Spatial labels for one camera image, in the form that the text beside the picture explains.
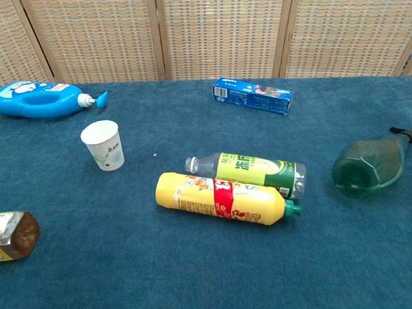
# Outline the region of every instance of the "green bottle label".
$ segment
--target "green bottle label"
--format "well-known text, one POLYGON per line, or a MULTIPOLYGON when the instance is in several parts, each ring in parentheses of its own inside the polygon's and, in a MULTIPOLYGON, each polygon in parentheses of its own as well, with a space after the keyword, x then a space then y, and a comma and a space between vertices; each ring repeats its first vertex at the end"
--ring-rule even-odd
POLYGON ((216 177, 221 180, 275 187, 284 198, 292 195, 296 164, 254 156, 222 153, 216 177))

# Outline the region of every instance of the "white cap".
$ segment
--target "white cap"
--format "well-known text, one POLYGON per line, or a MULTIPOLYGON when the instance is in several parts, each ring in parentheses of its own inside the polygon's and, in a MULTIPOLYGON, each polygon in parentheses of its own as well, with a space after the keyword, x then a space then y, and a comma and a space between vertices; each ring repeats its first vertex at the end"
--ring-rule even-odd
POLYGON ((91 96, 89 96, 86 93, 81 93, 77 97, 77 104, 81 106, 82 108, 88 108, 94 102, 95 102, 95 99, 93 99, 91 96))

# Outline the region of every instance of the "woven screen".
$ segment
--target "woven screen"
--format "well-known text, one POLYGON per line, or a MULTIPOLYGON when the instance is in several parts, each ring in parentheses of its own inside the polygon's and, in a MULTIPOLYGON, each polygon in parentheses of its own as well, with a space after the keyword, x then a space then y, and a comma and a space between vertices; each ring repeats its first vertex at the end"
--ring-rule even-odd
POLYGON ((12 1, 0 0, 0 87, 16 80, 48 81, 12 1))
POLYGON ((302 0, 286 77, 391 75, 411 34, 410 0, 302 0))
POLYGON ((272 76, 282 0, 159 1, 169 78, 272 76))
POLYGON ((146 0, 28 2, 57 79, 69 83, 158 79, 146 0))

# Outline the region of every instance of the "white paper cup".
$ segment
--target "white paper cup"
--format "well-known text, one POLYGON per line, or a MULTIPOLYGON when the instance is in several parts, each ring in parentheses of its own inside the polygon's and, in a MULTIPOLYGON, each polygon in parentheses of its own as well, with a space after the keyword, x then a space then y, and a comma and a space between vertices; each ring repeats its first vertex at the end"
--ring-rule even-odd
POLYGON ((124 156, 116 122, 96 121, 82 131, 80 138, 103 171, 114 171, 123 165, 124 156))

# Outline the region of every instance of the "clear plastic bottle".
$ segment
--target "clear plastic bottle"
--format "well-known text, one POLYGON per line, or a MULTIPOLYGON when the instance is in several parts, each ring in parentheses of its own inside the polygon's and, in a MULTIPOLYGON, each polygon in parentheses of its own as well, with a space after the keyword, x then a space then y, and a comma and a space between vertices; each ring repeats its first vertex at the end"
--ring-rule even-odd
POLYGON ((341 151, 332 170, 336 188, 348 196, 365 198, 399 179, 412 131, 393 127, 390 131, 401 134, 358 140, 341 151))
POLYGON ((267 160, 240 154, 214 153, 188 157, 185 170, 197 176, 276 188, 284 198, 302 198, 306 184, 304 164, 267 160))

